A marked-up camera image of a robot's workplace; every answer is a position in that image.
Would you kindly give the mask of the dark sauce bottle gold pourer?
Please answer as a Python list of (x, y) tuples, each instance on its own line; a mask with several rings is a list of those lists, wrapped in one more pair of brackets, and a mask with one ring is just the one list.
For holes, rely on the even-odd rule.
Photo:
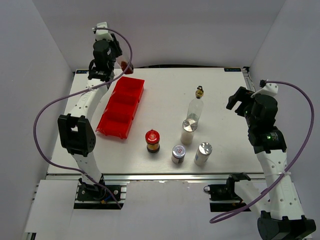
[(123, 51), (122, 54), (116, 58), (116, 63), (120, 69), (124, 72), (125, 75), (130, 75), (134, 73), (134, 66), (132, 63), (129, 63), (130, 58)]

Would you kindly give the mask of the clear bottle gold pourer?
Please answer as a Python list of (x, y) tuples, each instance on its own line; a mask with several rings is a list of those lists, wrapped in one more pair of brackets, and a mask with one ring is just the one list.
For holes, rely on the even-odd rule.
[(195, 91), (195, 98), (189, 103), (186, 115), (187, 119), (192, 119), (197, 123), (199, 122), (204, 107), (204, 103), (202, 101), (203, 95), (203, 87), (199, 85)]

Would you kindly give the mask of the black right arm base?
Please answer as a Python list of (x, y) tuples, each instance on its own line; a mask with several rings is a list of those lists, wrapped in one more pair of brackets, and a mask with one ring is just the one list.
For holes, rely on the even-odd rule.
[(212, 213), (234, 211), (246, 206), (238, 195), (227, 189), (226, 184), (206, 185), (203, 191), (209, 195), (209, 206)]

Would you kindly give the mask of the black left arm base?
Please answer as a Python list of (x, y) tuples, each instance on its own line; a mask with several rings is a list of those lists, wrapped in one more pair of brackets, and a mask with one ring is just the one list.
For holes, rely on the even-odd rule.
[[(122, 207), (126, 199), (127, 187), (125, 185), (106, 185), (114, 198)], [(75, 210), (120, 210), (111, 194), (96, 185), (79, 183), (73, 208)]]

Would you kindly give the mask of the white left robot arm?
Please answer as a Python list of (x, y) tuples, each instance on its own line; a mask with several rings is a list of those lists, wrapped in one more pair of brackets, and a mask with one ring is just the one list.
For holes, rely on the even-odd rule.
[(98, 169), (93, 150), (96, 135), (91, 126), (93, 114), (114, 79), (116, 59), (122, 55), (113, 33), (95, 31), (93, 60), (88, 67), (86, 92), (82, 93), (72, 110), (60, 115), (57, 123), (61, 146), (73, 157), (82, 171), (79, 182), (85, 193), (95, 200), (106, 195), (103, 174)]

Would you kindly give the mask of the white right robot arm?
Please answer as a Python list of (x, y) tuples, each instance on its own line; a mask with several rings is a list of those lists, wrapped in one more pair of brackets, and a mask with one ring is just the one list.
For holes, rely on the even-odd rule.
[(248, 125), (248, 139), (262, 167), (267, 189), (259, 192), (247, 176), (237, 177), (225, 188), (226, 195), (241, 197), (257, 215), (257, 228), (263, 240), (302, 240), (316, 230), (313, 219), (305, 216), (290, 173), (286, 171), (287, 145), (275, 126), (277, 86), (270, 84), (257, 93), (240, 87), (228, 98), (226, 108), (237, 102), (237, 115)]

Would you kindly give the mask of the blue logo sticker right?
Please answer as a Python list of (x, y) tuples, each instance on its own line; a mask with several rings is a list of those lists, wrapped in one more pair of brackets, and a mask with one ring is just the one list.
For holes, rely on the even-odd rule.
[(224, 68), (225, 72), (242, 72), (242, 69), (239, 67), (225, 67)]

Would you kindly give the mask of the blue logo sticker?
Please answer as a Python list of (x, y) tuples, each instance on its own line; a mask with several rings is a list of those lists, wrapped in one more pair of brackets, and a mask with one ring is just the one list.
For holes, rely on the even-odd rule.
[(89, 70), (87, 69), (77, 69), (75, 71), (76, 74), (88, 74), (89, 73)]
[(225, 72), (242, 72), (242, 69), (239, 67), (225, 67), (224, 68)]

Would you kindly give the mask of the blue logo sticker left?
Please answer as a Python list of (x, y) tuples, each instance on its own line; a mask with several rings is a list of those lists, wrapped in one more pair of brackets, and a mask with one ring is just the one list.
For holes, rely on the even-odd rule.
[(89, 73), (89, 70), (87, 69), (77, 69), (75, 71), (76, 74), (88, 74)]

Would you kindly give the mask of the red plastic compartment bin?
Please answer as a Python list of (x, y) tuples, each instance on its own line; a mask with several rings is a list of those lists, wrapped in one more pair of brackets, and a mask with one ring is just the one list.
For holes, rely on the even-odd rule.
[(111, 93), (96, 131), (127, 139), (144, 92), (143, 79), (121, 77)]

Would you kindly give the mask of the tall white powder shaker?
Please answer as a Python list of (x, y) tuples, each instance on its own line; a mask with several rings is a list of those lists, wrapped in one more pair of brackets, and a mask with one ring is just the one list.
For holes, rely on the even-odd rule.
[(193, 141), (198, 122), (192, 118), (187, 118), (182, 122), (180, 141), (184, 145), (190, 145)]

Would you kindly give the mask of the short white shaker silver lid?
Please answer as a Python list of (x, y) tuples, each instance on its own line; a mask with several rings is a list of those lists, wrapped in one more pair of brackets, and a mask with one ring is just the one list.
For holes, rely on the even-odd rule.
[(194, 163), (198, 166), (204, 165), (208, 161), (212, 153), (212, 150), (213, 148), (210, 143), (202, 142), (197, 148), (197, 151), (194, 157)]

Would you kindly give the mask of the small red label jar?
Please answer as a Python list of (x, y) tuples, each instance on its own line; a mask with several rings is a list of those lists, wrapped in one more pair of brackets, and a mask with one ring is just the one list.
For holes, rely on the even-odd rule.
[(181, 164), (185, 159), (185, 155), (186, 155), (186, 148), (183, 145), (175, 145), (172, 149), (171, 160), (175, 164)]

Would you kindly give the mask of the red lid sauce jar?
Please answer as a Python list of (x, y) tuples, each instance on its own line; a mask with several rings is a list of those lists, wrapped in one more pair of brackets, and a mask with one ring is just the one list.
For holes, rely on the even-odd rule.
[(146, 148), (149, 153), (155, 154), (160, 150), (160, 134), (151, 129), (145, 134)]

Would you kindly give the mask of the aluminium table rail right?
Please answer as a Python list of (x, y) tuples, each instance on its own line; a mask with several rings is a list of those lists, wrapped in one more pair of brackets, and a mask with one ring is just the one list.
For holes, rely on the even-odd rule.
[(241, 69), (243, 77), (244, 77), (244, 81), (246, 84), (246, 88), (252, 92), (255, 92), (255, 86), (254, 83), (252, 81), (251, 75), (250, 75), (250, 67), (249, 66), (244, 66)]

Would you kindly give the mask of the aluminium front rail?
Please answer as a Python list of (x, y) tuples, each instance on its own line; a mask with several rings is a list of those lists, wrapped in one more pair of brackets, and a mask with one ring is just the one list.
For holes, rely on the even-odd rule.
[[(112, 175), (103, 174), (105, 181), (210, 181), (226, 180), (227, 174), (129, 174)], [(264, 180), (262, 173), (247, 173), (252, 180)], [(78, 180), (79, 174), (47, 174), (46, 180)]]

